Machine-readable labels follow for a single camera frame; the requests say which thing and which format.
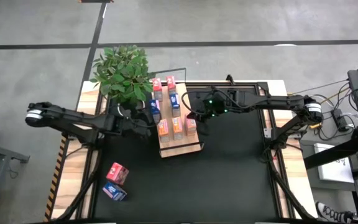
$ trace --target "small box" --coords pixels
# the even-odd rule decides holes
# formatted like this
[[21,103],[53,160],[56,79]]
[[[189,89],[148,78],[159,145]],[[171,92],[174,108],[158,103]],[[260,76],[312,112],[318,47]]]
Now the small box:
[[158,124],[158,136],[160,136],[161,142],[169,142],[169,130],[166,119],[162,119]]
[[167,76],[167,86],[169,95],[177,93],[177,85],[175,83],[175,77],[170,75]]
[[162,101],[162,85],[160,78],[153,78],[154,99]]
[[183,128],[181,126],[180,117],[172,118],[172,126],[173,126],[173,140],[183,139]]
[[150,100],[150,107],[154,122],[157,124],[161,120],[160,103],[158,100]]
[[195,135],[197,132],[196,120],[189,119],[187,117],[185,117],[185,118],[186,118],[185,129],[186,129],[187,136]]
[[121,201],[127,195],[125,190],[111,182],[107,182],[107,184],[103,187],[103,191],[115,201]]
[[171,99],[171,106],[172,106],[172,116],[174,118],[180,116],[180,105],[179,105],[179,96],[177,94],[169,95]]
[[128,173],[128,169],[115,162],[112,164],[110,171],[107,173],[106,179],[116,184],[123,185]]

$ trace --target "blue box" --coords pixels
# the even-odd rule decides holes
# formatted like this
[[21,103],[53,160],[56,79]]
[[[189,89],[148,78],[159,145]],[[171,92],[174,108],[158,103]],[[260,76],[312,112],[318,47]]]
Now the blue box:
[[150,100],[150,107],[154,122],[158,123],[161,120],[160,103],[158,102],[158,100]]
[[180,105],[179,105],[179,96],[177,94],[169,95],[171,99],[171,106],[172,106],[172,116],[174,118],[180,116]]
[[121,201],[127,195],[125,190],[111,182],[107,182],[107,184],[103,187],[103,191],[115,201]]

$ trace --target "paper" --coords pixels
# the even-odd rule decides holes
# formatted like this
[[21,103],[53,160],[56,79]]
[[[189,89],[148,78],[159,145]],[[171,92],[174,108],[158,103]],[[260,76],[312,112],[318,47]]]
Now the paper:
[[[332,147],[334,146],[316,143],[314,144],[314,152],[319,153]],[[318,174],[320,180],[354,183],[349,158],[343,158],[334,162],[330,162],[329,164],[319,166]]]

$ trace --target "yellow and black warning tape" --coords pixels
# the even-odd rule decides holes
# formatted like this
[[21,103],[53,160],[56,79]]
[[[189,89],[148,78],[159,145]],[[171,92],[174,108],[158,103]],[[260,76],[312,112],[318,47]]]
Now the yellow and black warning tape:
[[62,170],[64,165],[64,156],[67,153],[68,141],[65,136],[60,141],[59,153],[57,156],[55,170],[53,172],[52,184],[50,186],[50,192],[47,200],[47,209],[45,210],[44,222],[48,222],[52,217],[53,206],[55,205],[57,190],[59,186],[60,177],[62,176]]

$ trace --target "red and white box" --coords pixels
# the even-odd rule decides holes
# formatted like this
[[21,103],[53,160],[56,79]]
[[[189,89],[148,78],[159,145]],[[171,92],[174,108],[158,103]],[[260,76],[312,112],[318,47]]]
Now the red and white box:
[[173,75],[167,76],[167,86],[169,95],[177,93],[177,84]]
[[110,180],[111,182],[123,185],[125,182],[125,179],[127,178],[128,173],[129,173],[129,170],[127,170],[125,167],[123,167],[122,165],[115,162],[112,164],[110,171],[107,174],[106,178],[108,180]]
[[185,129],[186,129],[187,136],[195,135],[197,132],[196,121],[194,119],[187,118],[187,116],[185,116],[185,119],[186,119]]
[[162,101],[162,85],[160,78],[153,78],[154,99]]

